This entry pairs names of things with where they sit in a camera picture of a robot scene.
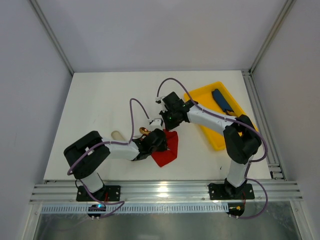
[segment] cable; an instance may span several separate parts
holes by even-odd
[[[267,142],[266,142],[266,140],[264,139],[264,137],[263,137],[258,131],[256,131],[253,127],[251,127],[251,126],[249,126],[249,125],[247,125],[247,124],[245,124],[245,123],[243,123],[243,122],[241,122],[241,121],[234,120],[234,119],[232,119],[232,118],[227,118],[227,117],[224,118],[223,116],[220,116],[220,115],[218,115],[218,114],[215,114],[215,113],[213,113],[213,112],[210,112],[210,111],[207,111],[206,109],[201,108],[201,107],[193,100],[193,98],[191,97],[190,93],[189,93],[188,90],[185,88],[185,86],[184,86],[180,81],[178,81],[177,79],[175,79],[175,78],[173,78],[173,77],[169,77],[169,78],[163,80],[163,81],[161,82],[159,88],[158,88],[157,93],[156,93],[156,96],[157,96],[157,97],[159,97],[159,93],[160,93],[160,89],[161,89],[162,85],[163,85],[166,81],[168,81],[168,80],[173,80],[173,81],[177,82],[177,83],[183,88],[183,90],[185,91],[185,93],[188,95],[188,97],[189,97],[189,99],[191,100],[191,102],[192,102],[199,110],[201,110],[201,111],[203,111],[203,112],[205,112],[205,113],[207,113],[207,114],[209,114],[209,115],[211,115],[211,116],[213,116],[213,117],[216,117],[216,118],[219,118],[219,119],[222,119],[222,120],[227,120],[227,121],[229,121],[229,122],[242,125],[242,126],[248,128],[249,130],[251,130],[252,132],[254,132],[254,133],[261,139],[261,141],[263,142],[264,154],[263,154],[263,156],[262,156],[261,158],[259,158],[259,159],[251,160],[251,161],[250,161],[251,163],[260,162],[260,161],[262,161],[263,159],[265,159],[265,158],[267,157],[267,154],[268,154],[268,145],[267,145]]]
[[[109,213],[107,213],[107,214],[105,214],[105,215],[103,215],[103,216],[100,216],[100,217],[99,217],[100,219],[104,219],[104,218],[106,218],[106,217],[111,216],[112,214],[114,214],[116,211],[118,211],[118,210],[125,204],[125,201],[103,202],[103,201],[100,201],[100,200],[96,199],[96,198],[92,195],[92,193],[89,191],[89,189],[87,188],[87,186],[84,184],[84,182],[83,182],[81,179],[79,179],[79,180],[80,180],[80,182],[82,183],[84,189],[86,190],[86,193],[90,196],[90,198],[92,198],[92,200],[94,200],[94,201],[96,201],[96,202],[98,202],[98,203],[100,203],[100,204],[102,204],[102,205],[105,205],[105,206],[107,206],[107,205],[110,206],[110,205],[118,205],[118,204],[120,204],[116,209],[112,210],[111,212],[109,212]]]
[[[135,124],[134,124],[134,114],[133,114],[133,110],[132,110],[132,101],[136,101],[140,106],[141,108],[143,109],[144,111],[144,114],[145,116],[149,118],[149,115],[147,114],[147,111],[146,109],[144,108],[144,106],[141,104],[141,102],[135,98],[131,98],[130,101],[129,101],[129,105],[130,105],[130,115],[131,115],[131,137],[130,137],[130,140],[128,142],[118,142],[118,141],[103,141],[103,142],[99,142],[97,143],[96,145],[92,146],[89,148],[88,151],[86,151],[84,154],[81,155],[81,157],[79,157],[75,162],[74,164],[72,164],[72,166],[70,167],[70,169],[68,170],[67,172],[67,175],[71,175],[72,174],[72,171],[75,169],[75,167],[78,165],[78,163],[80,163],[82,161],[82,159],[84,159],[88,153],[90,153],[92,150],[94,150],[95,148],[101,146],[101,145],[105,145],[105,144],[117,144],[117,145],[128,145],[132,142],[132,139],[134,137],[134,132],[135,132]]]
[[[243,122],[241,122],[241,121],[234,120],[234,119],[232,119],[232,118],[227,118],[227,117],[224,118],[224,117],[222,117],[222,116],[220,116],[220,115],[218,115],[218,114],[215,114],[215,113],[213,113],[213,112],[207,111],[206,109],[202,109],[202,108],[193,100],[193,98],[191,97],[191,95],[190,95],[190,93],[188,92],[188,90],[186,89],[186,87],[185,87],[180,81],[178,81],[177,79],[175,79],[175,78],[173,78],[173,77],[166,78],[165,80],[163,80],[163,81],[161,82],[161,84],[159,85],[159,88],[158,88],[158,90],[157,90],[157,92],[156,92],[156,97],[157,97],[157,98],[159,97],[159,93],[160,93],[160,89],[161,89],[162,85],[163,85],[166,81],[168,81],[168,80],[173,80],[173,81],[175,81],[176,83],[178,83],[178,84],[182,87],[182,89],[185,91],[185,93],[188,95],[188,97],[189,97],[189,99],[191,100],[191,102],[192,102],[199,110],[201,110],[201,111],[203,111],[203,112],[205,112],[205,113],[207,113],[207,114],[209,114],[209,115],[211,115],[211,116],[213,116],[213,117],[216,117],[216,118],[219,118],[219,119],[222,119],[222,120],[227,120],[227,121],[230,121],[230,122],[232,122],[232,123],[236,123],[236,124],[242,125],[242,126],[248,128],[249,130],[251,130],[252,132],[254,132],[254,133],[261,139],[261,141],[262,141],[262,143],[263,143],[264,154],[263,154],[263,156],[262,156],[261,158],[255,159],[255,160],[250,160],[250,161],[248,162],[248,166],[247,166],[247,168],[246,168],[246,170],[245,170],[244,177],[245,177],[245,179],[247,179],[247,180],[249,180],[249,181],[254,181],[254,182],[256,182],[257,184],[260,185],[260,187],[262,188],[262,190],[263,190],[263,192],[264,192],[264,194],[265,194],[265,205],[264,205],[263,209],[262,209],[259,213],[257,213],[256,215],[253,215],[253,216],[242,216],[242,217],[240,216],[240,217],[238,217],[238,218],[239,218],[239,219],[245,219],[245,220],[246,220],[246,219],[253,219],[253,218],[256,218],[256,217],[260,216],[260,215],[267,209],[268,202],[269,202],[269,200],[268,200],[268,194],[267,194],[266,189],[264,188],[264,186],[263,186],[260,182],[258,182],[258,181],[255,180],[255,179],[247,178],[247,175],[248,175],[248,172],[249,172],[249,168],[250,168],[250,166],[251,166],[251,163],[260,162],[260,161],[262,161],[263,159],[265,159],[265,158],[267,157],[267,154],[268,154],[268,145],[267,145],[267,142],[266,142],[266,140],[264,139],[264,137],[261,135],[261,133],[259,133],[258,131],[256,131],[253,127],[251,127],[251,126],[249,126],[249,125],[247,125],[247,124],[245,124],[245,123],[243,123]]]

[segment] yellow bin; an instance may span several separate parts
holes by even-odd
[[[242,108],[239,106],[239,104],[236,102],[236,100],[232,97],[230,92],[226,89],[226,87],[222,84],[222,82],[215,82],[200,88],[197,88],[195,90],[190,91],[190,95],[193,100],[197,101],[199,104],[203,105],[204,107],[213,110],[215,112],[225,114],[222,109],[219,107],[219,105],[216,103],[212,96],[212,91],[218,89],[221,94],[223,95],[224,99],[228,102],[230,107],[233,109],[234,113],[237,116],[240,116],[242,114],[246,114]],[[184,99],[186,101],[189,100],[188,95],[184,94]],[[204,132],[206,138],[208,139],[209,143],[213,147],[214,150],[220,151],[224,150],[226,148],[225,139],[223,136],[221,136],[219,133],[205,127],[201,126],[200,128]]]

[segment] gold object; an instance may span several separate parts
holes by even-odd
[[[141,134],[146,134],[146,135],[148,135],[150,133],[150,131],[143,126],[139,128],[139,132]]]

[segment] yellow tray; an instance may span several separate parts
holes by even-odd
[[[222,82],[217,81],[215,83],[192,90],[189,93],[193,98],[193,100],[197,101],[199,104],[203,105],[204,107],[210,110],[213,110],[215,112],[225,114],[212,96],[212,91],[214,91],[215,89],[218,89],[221,92],[224,99],[228,102],[228,104],[230,105],[230,107],[233,109],[234,113],[237,116],[246,114],[242,110],[242,108],[239,106],[239,104],[236,102],[236,100],[232,97],[230,92],[222,84]],[[186,93],[184,94],[184,99],[186,101],[190,99]],[[209,143],[212,145],[214,150],[220,151],[226,148],[225,139],[223,136],[221,136],[219,133],[205,126],[200,125],[200,128],[204,132],[205,136],[207,137]]]

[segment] white table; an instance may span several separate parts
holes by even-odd
[[[60,124],[55,136],[45,180],[73,180],[67,176],[69,165],[63,152],[92,130],[111,138],[119,130],[129,139],[131,120],[129,99],[137,98],[150,118],[159,116],[161,107],[155,103],[157,89],[162,80],[177,78],[188,90],[220,81],[229,90],[242,109],[255,123],[255,118],[241,71],[149,71],[75,73],[66,99]],[[183,97],[184,91],[174,81],[166,82],[160,95],[175,91]],[[148,127],[140,106],[133,102],[135,135],[139,127]],[[103,180],[223,180],[229,171],[230,158],[225,150],[214,151],[199,126],[183,123],[178,132],[178,157],[164,167],[159,167],[149,156],[141,161],[124,159],[105,160],[97,169]],[[260,147],[255,159],[263,155]],[[248,177],[270,179],[267,161],[251,166]]]

